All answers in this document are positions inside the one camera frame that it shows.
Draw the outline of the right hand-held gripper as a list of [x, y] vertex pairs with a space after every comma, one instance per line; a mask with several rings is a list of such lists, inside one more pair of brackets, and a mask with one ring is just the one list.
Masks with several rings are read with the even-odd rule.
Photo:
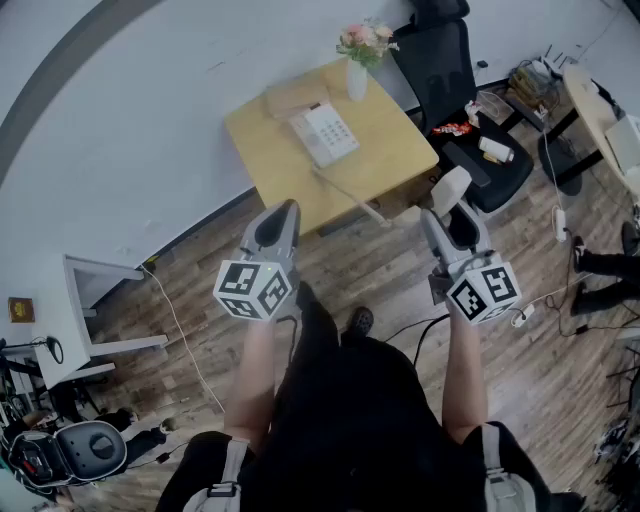
[[[432, 210], [421, 210], [427, 242], [441, 263], [428, 278], [433, 302], [449, 300], [471, 325], [498, 318], [522, 298], [513, 268], [490, 250], [484, 221], [465, 201], [451, 209], [450, 217], [448, 231]], [[463, 259], [462, 250], [480, 253]]]

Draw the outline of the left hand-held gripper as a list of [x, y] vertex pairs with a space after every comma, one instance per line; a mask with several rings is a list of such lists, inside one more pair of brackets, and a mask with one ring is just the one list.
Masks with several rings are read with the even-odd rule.
[[241, 246], [222, 261], [213, 296], [234, 318], [272, 320], [294, 295], [301, 211], [288, 199], [247, 226]]

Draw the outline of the person's right forearm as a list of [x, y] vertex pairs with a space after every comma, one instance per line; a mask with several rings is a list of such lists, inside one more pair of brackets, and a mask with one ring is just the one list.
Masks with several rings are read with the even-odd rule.
[[489, 418], [487, 387], [481, 356], [479, 330], [447, 302], [450, 340], [442, 400], [442, 425], [462, 444]]

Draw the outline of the person's left forearm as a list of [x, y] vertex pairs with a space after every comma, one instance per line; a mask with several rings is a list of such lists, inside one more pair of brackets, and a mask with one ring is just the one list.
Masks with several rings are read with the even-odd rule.
[[225, 406], [224, 432], [260, 451], [275, 402], [275, 322], [250, 322]]

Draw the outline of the white plastic bottle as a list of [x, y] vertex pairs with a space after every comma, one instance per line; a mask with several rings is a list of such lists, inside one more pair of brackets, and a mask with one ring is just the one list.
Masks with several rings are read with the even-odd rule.
[[512, 162], [515, 157], [515, 152], [512, 148], [486, 136], [481, 136], [479, 138], [478, 148], [483, 153], [486, 153], [492, 159], [502, 164]]

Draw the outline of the red snack packet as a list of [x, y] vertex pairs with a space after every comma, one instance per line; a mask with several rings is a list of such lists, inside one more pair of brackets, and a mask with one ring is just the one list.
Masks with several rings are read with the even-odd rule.
[[434, 127], [431, 134], [435, 136], [451, 135], [459, 137], [471, 134], [473, 129], [474, 126], [469, 121], [465, 121], [464, 123], [447, 123]]

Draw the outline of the white telephone base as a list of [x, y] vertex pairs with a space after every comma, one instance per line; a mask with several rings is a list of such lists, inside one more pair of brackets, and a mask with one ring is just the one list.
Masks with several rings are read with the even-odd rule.
[[360, 145], [344, 120], [328, 102], [316, 103], [288, 119], [317, 168], [326, 168]]

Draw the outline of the black office chair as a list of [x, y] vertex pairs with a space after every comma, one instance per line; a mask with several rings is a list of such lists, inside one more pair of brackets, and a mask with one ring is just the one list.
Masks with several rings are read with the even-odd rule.
[[[511, 114], [497, 123], [479, 112], [480, 128], [471, 134], [435, 136], [434, 127], [464, 123], [465, 105], [476, 100], [478, 90], [470, 57], [469, 34], [464, 17], [470, 12], [467, 0], [410, 0], [415, 9], [409, 24], [394, 32], [400, 50], [392, 56], [416, 96], [421, 112], [419, 130], [439, 156], [446, 173], [464, 167], [472, 177], [466, 200], [477, 210], [490, 214], [516, 194], [533, 170], [528, 151], [509, 134], [525, 120], [539, 128], [541, 122], [526, 108], [509, 99]], [[514, 160], [502, 164], [478, 148], [486, 136], [515, 152]]]

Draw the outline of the olive fabric bundle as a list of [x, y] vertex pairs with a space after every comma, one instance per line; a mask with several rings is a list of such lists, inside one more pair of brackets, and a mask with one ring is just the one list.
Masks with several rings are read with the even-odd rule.
[[543, 105], [549, 107], [549, 84], [544, 77], [540, 77], [528, 67], [518, 67], [510, 75], [509, 86], [515, 96], [532, 109]]

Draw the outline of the white ribbed vase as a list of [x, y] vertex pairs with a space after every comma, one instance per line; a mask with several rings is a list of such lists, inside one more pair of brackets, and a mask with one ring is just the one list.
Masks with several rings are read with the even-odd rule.
[[349, 59], [346, 65], [347, 93], [352, 101], [363, 101], [368, 84], [368, 71], [358, 61]]

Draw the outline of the person's black clothing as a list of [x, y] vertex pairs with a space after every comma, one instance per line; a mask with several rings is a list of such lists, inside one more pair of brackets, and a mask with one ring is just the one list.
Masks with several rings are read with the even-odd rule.
[[203, 432], [187, 445], [155, 512], [584, 512], [552, 492], [513, 434], [488, 418], [462, 444], [395, 347], [339, 331], [311, 287], [269, 432]]

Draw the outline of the pink flower bouquet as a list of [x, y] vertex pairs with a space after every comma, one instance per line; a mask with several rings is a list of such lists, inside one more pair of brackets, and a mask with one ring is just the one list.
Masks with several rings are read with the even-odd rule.
[[344, 28], [336, 44], [336, 52], [366, 69], [377, 67], [390, 51], [399, 51], [393, 31], [376, 19]]

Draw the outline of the white side desk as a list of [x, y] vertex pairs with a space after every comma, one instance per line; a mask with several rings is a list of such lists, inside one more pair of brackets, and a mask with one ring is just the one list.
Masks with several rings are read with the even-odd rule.
[[32, 336], [36, 339], [53, 338], [61, 346], [60, 363], [46, 347], [35, 348], [42, 378], [49, 388], [75, 378], [78, 371], [93, 357], [168, 344], [168, 338], [164, 334], [93, 344], [81, 307], [76, 282], [78, 271], [120, 280], [143, 278], [143, 273], [133, 268], [82, 260], [62, 253], [45, 260], [36, 273], [38, 281], [34, 297], [35, 323], [32, 326]]

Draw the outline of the small golden brown box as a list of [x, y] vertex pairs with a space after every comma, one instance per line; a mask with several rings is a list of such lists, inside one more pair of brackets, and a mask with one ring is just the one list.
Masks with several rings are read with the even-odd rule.
[[31, 298], [9, 297], [8, 312], [11, 323], [34, 323], [35, 311]]

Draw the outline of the black hard carry case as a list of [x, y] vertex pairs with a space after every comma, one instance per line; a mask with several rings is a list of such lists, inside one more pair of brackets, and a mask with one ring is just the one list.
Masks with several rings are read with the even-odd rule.
[[124, 438], [103, 421], [71, 424], [53, 434], [29, 430], [7, 449], [8, 465], [27, 486], [46, 490], [84, 485], [121, 468], [128, 450]]

